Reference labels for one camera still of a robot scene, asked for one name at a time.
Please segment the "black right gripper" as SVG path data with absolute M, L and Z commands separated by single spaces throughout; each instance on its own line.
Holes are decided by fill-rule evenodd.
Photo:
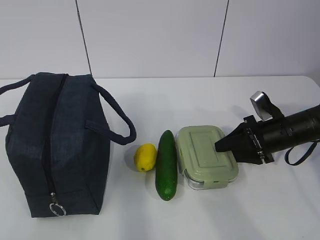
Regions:
M 218 152 L 232 151 L 237 163 L 262 165 L 273 163 L 272 154 L 267 151 L 266 143 L 259 122 L 253 115 L 247 116 L 230 134 L 215 143 Z

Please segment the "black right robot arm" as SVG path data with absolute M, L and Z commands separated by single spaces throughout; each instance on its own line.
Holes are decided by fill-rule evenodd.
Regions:
M 215 143 L 217 152 L 232 152 L 236 162 L 261 165 L 272 163 L 273 153 L 312 143 L 297 166 L 304 162 L 320 142 L 320 106 L 267 121 L 247 116 L 236 129 Z

